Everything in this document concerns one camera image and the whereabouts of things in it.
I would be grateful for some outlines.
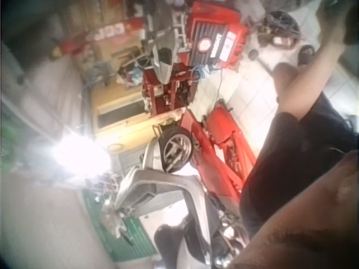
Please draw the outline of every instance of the black seat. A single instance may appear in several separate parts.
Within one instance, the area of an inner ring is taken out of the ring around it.
[[[200,262],[204,262],[201,245],[196,232],[195,219],[188,215],[183,222],[175,227],[167,224],[160,226],[154,235],[154,241],[166,269],[176,269],[177,256],[182,238],[185,237],[188,251]]]
[[[185,233],[183,226],[160,226],[154,235],[154,241],[162,256],[166,269],[176,269],[180,243]]]

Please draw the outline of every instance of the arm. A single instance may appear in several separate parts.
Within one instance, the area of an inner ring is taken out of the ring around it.
[[[335,65],[346,49],[346,15],[354,1],[338,2],[335,9],[326,7],[323,0],[317,11],[321,26],[322,45],[311,64],[303,70],[284,91],[278,106],[279,112],[288,112],[302,119],[314,105],[331,77]]]

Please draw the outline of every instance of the wheel rim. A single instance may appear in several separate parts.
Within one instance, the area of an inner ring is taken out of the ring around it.
[[[190,159],[192,151],[191,139],[184,134],[171,137],[164,147],[163,160],[166,172],[183,167]]]

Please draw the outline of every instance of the green mat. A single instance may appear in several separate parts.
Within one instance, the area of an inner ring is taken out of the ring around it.
[[[116,239],[112,234],[107,232],[104,226],[100,223],[102,206],[95,202],[94,195],[89,190],[83,190],[82,194],[92,225],[113,262],[132,261],[134,259],[152,256],[157,253],[138,219],[131,217],[125,220],[127,235],[134,244],[132,247],[124,238]]]

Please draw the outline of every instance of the motorcycle wheel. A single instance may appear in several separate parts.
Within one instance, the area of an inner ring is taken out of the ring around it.
[[[174,173],[181,170],[192,158],[194,144],[191,133],[174,126],[165,130],[159,138],[163,170]]]

